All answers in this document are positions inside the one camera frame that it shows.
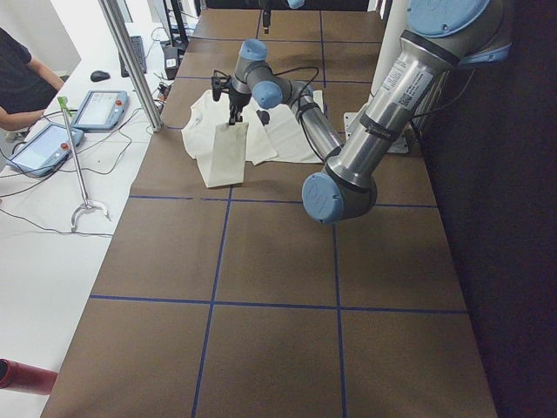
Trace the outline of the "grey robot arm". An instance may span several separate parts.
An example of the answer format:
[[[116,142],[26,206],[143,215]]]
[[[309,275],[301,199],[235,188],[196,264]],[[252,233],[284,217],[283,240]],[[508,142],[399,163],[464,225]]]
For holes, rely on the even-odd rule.
[[[230,121],[253,98],[269,110],[287,105],[324,167],[302,186],[303,205],[320,223],[362,216],[376,202],[374,169],[414,118],[442,73],[507,58],[513,27],[512,1],[411,1],[399,36],[401,52],[382,85],[343,142],[315,103],[308,84],[273,73],[267,47],[246,39],[225,86]]]
[[[286,0],[290,9],[299,9],[305,5],[305,0]],[[272,0],[258,0],[258,6],[263,11],[262,24],[264,33],[268,34],[272,25]]]

